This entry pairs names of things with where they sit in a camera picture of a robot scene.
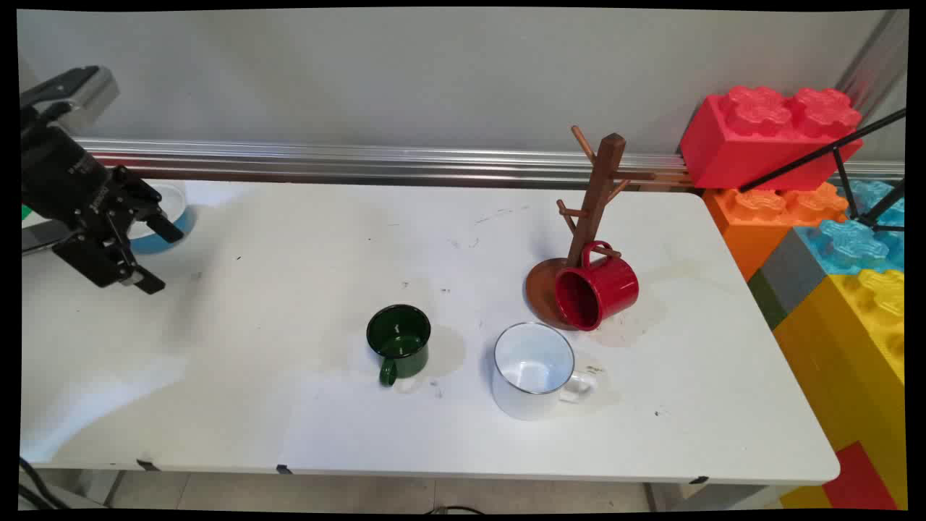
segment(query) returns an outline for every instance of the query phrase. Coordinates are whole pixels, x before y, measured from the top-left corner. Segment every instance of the blue and white bowl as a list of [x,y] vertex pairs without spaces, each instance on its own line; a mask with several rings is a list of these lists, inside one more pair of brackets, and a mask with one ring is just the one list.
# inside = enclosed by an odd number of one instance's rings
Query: blue and white bowl
[[[168,220],[180,228],[184,238],[190,233],[193,220],[190,211],[186,208],[186,195],[173,184],[148,183],[161,195],[161,209],[167,214]],[[144,222],[134,222],[129,227],[129,242],[131,252],[140,255],[160,253],[181,243],[183,239],[173,244],[161,238]]]

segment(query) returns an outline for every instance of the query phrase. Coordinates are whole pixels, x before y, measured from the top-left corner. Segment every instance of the red enamel mug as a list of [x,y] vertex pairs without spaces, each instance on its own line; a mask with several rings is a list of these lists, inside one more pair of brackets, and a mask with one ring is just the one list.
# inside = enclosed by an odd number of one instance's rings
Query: red enamel mug
[[582,248],[582,267],[563,268],[557,273],[557,306],[566,322],[582,331],[592,331],[607,317],[626,310],[640,295],[636,273],[624,259],[603,257],[589,262],[592,248],[605,241],[592,241]]

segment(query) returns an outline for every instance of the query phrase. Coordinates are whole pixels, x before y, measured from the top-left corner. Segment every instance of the white enamel mug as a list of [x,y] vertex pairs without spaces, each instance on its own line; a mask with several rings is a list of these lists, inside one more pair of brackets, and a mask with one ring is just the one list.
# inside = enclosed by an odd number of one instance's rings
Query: white enamel mug
[[575,354],[565,337],[549,325],[514,324],[495,341],[492,395],[520,420],[543,418],[558,401],[588,398],[597,382],[575,371]]

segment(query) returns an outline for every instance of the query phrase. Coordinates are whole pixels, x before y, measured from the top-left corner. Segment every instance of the white wall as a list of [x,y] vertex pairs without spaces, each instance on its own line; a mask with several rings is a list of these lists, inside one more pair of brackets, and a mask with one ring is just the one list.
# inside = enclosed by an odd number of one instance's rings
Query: white wall
[[112,69],[84,136],[673,153],[707,94],[834,86],[883,11],[335,8],[17,12],[39,80]]
[[[862,125],[873,123],[881,118],[897,112],[907,106],[907,74],[897,80],[890,94],[865,118]],[[874,133],[862,138],[865,145],[853,156],[853,159],[871,161],[902,161],[905,153],[905,140],[907,138],[907,120],[891,123]]]

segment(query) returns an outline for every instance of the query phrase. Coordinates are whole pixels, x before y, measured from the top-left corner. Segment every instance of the rim of mug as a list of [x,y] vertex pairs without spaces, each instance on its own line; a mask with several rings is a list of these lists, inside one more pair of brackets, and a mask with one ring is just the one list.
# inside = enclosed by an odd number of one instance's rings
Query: rim of mug
[[[535,392],[535,391],[529,391],[529,390],[524,389],[524,388],[520,388],[520,387],[516,386],[516,385],[514,384],[514,382],[512,382],[511,380],[509,380],[508,377],[505,376],[505,373],[502,373],[502,369],[501,369],[500,367],[498,367],[498,356],[497,356],[497,354],[498,354],[498,341],[502,339],[502,337],[505,335],[505,333],[508,332],[508,330],[513,329],[513,328],[515,328],[515,327],[518,327],[519,325],[541,325],[541,326],[543,326],[543,327],[549,329],[550,331],[553,331],[553,332],[556,333],[557,335],[559,335],[559,337],[563,339],[563,342],[566,342],[566,347],[569,348],[569,354],[572,356],[572,367],[569,369],[569,376],[566,377],[566,380],[565,380],[562,384],[559,384],[558,386],[556,386],[556,388],[553,388],[553,389],[550,389],[550,390],[544,391],[544,392]],[[575,370],[576,370],[576,353],[575,353],[574,350],[572,350],[572,344],[569,343],[569,341],[566,339],[566,337],[563,337],[563,334],[560,333],[560,332],[558,332],[554,327],[550,327],[550,326],[547,325],[547,324],[542,324],[542,323],[539,323],[539,322],[531,322],[531,321],[528,321],[528,322],[518,322],[517,324],[512,324],[512,325],[506,327],[506,328],[505,328],[505,331],[502,331],[502,333],[498,336],[498,338],[495,339],[495,345],[494,345],[494,347],[492,348],[492,361],[493,361],[493,363],[495,364],[495,370],[498,371],[498,373],[502,376],[502,378],[503,378],[510,386],[512,386],[513,388],[515,388],[515,389],[517,389],[517,390],[519,390],[519,391],[521,391],[521,392],[523,392],[523,393],[527,393],[527,394],[550,394],[551,392],[557,392],[557,391],[560,390],[563,386],[565,386],[566,384],[568,384],[569,379],[572,378],[572,373],[574,373]]]
[[[373,344],[369,341],[369,329],[373,326],[373,323],[376,321],[377,317],[391,310],[392,308],[409,308],[412,311],[416,311],[419,315],[421,315],[421,318],[424,319],[424,323],[428,325],[428,336],[424,339],[423,342],[421,342],[421,347],[419,347],[415,352],[410,352],[402,356],[386,356],[380,353],[376,348],[374,348]],[[370,349],[373,349],[374,353],[382,356],[383,358],[387,358],[389,360],[402,360],[403,358],[408,358],[409,356],[416,355],[420,353],[421,350],[424,349],[425,346],[428,345],[429,340],[431,340],[431,321],[428,320],[428,315],[424,314],[424,311],[416,308],[415,306],[412,306],[411,304],[391,304],[389,306],[386,306],[385,308],[382,308],[381,310],[373,313],[373,317],[369,319],[369,322],[367,322],[367,345],[369,346]]]
[[563,268],[562,270],[559,271],[559,273],[557,273],[557,276],[553,281],[553,298],[557,302],[557,308],[559,308],[559,312],[562,313],[563,316],[567,316],[566,310],[563,309],[562,303],[559,302],[559,294],[557,292],[557,289],[559,288],[559,279],[562,278],[563,275],[565,275],[566,273],[572,273],[572,274],[578,275],[579,278],[585,281],[585,284],[588,285],[592,289],[592,293],[594,294],[594,301],[598,308],[598,313],[595,316],[594,324],[592,324],[591,327],[588,327],[588,328],[579,327],[573,323],[569,323],[569,325],[573,327],[577,327],[582,331],[594,331],[595,329],[598,328],[599,325],[601,325],[602,322],[604,322],[605,310],[601,306],[601,293],[598,292],[598,287],[592,284],[592,281],[589,280],[588,275],[581,268]]

